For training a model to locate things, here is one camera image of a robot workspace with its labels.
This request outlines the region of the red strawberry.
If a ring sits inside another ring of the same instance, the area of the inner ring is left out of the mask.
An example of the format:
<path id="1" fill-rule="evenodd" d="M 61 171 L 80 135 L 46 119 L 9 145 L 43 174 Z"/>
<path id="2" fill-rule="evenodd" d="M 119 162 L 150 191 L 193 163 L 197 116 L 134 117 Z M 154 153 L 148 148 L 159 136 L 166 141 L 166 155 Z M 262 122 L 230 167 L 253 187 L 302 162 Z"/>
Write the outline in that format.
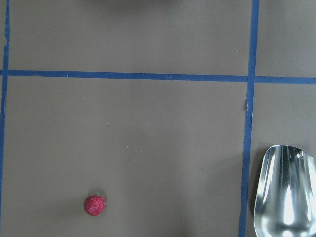
<path id="1" fill-rule="evenodd" d="M 83 203 L 84 211 L 93 217 L 101 215 L 105 212 L 107 204 L 105 198 L 99 193 L 89 195 Z"/>

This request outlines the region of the shiny metal scoop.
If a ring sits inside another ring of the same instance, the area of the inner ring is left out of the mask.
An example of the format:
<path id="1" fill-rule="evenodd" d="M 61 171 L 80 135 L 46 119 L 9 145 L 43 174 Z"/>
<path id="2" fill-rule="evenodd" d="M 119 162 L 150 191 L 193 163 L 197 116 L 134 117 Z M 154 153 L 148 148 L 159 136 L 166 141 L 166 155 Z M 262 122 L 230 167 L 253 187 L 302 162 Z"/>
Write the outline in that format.
<path id="1" fill-rule="evenodd" d="M 316 159 L 288 145 L 263 156 L 253 224 L 258 237 L 316 235 Z"/>

